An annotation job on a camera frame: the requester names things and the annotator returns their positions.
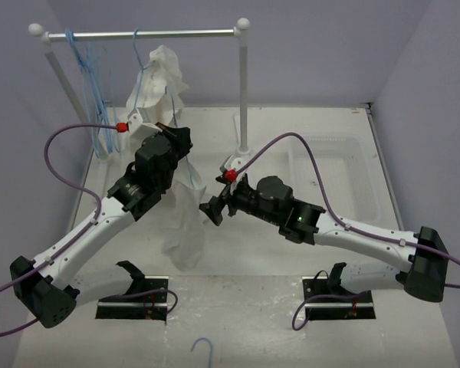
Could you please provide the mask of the white skirt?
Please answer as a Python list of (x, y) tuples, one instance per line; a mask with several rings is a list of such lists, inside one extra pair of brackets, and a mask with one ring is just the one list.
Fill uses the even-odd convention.
[(205, 229), (199, 204), (205, 187), (189, 188), (181, 182), (172, 187), (175, 206), (169, 212), (168, 221), (162, 226), (164, 241), (162, 253), (180, 271), (196, 267), (205, 245)]

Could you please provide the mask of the blue wire hanger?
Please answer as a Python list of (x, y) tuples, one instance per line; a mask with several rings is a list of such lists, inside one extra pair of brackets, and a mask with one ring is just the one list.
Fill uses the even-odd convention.
[[(177, 120), (177, 117), (176, 117), (176, 107), (175, 107), (175, 101), (174, 101), (173, 92), (172, 92), (171, 88), (168, 85), (165, 86), (165, 95), (170, 96), (171, 105), (172, 105), (172, 120), (174, 122), (175, 127), (179, 128), (178, 120)], [(189, 173), (189, 181), (191, 182), (191, 187), (193, 189), (196, 189), (196, 184), (195, 184), (194, 176), (193, 176), (193, 173), (192, 173), (192, 165), (191, 165), (191, 163), (189, 161), (188, 156), (186, 156), (186, 166), (187, 166), (188, 173)]]

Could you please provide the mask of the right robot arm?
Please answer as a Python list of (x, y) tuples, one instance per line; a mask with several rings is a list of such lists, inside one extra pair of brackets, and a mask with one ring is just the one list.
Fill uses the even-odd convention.
[(329, 273), (327, 293), (335, 301), (378, 289), (402, 289), (422, 301), (443, 299), (448, 270), (447, 252), (438, 232), (392, 231), (333, 216), (321, 206), (294, 197), (293, 189), (277, 176), (267, 176), (251, 187), (247, 178), (226, 182), (219, 195), (199, 206), (215, 224), (241, 211), (278, 227), (293, 243), (346, 249), (373, 259), (367, 264), (336, 263)]

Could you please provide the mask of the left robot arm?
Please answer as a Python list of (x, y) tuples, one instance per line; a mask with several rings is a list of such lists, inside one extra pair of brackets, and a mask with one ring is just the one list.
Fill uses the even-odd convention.
[(100, 273), (78, 272), (106, 243), (153, 208), (171, 187), (192, 148), (188, 127), (156, 124), (123, 176), (96, 199), (93, 213), (55, 245), (10, 265), (15, 296), (45, 328), (62, 323), (75, 307), (104, 298), (136, 301), (147, 294), (145, 274), (129, 261)]

